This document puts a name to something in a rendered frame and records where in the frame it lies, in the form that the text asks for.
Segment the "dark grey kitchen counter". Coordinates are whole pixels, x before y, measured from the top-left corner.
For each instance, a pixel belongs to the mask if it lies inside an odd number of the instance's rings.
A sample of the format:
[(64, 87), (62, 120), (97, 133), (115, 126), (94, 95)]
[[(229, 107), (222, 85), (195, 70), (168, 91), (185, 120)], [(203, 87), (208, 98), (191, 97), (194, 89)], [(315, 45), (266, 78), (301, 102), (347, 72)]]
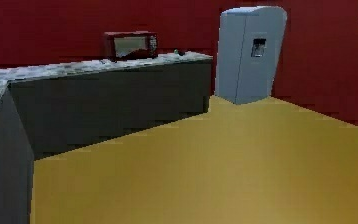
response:
[(211, 70), (196, 52), (0, 69), (0, 224), (30, 224), (35, 161), (207, 112)]

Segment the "red microwave oven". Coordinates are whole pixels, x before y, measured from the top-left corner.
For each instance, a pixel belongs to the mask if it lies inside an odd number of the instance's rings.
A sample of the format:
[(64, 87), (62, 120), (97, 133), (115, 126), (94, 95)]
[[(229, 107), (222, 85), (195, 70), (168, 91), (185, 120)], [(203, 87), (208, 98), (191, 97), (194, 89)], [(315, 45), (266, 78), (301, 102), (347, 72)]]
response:
[(105, 57), (111, 61), (156, 58), (157, 33), (150, 31), (105, 32)]

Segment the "grey fridge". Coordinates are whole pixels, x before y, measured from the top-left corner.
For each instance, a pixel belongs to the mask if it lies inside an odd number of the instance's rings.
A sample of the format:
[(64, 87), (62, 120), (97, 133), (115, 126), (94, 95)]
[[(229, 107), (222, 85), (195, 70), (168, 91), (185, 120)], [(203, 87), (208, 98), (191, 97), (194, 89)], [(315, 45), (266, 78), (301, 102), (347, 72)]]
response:
[(287, 23), (279, 6), (231, 8), (220, 14), (215, 95), (234, 104), (271, 94)]

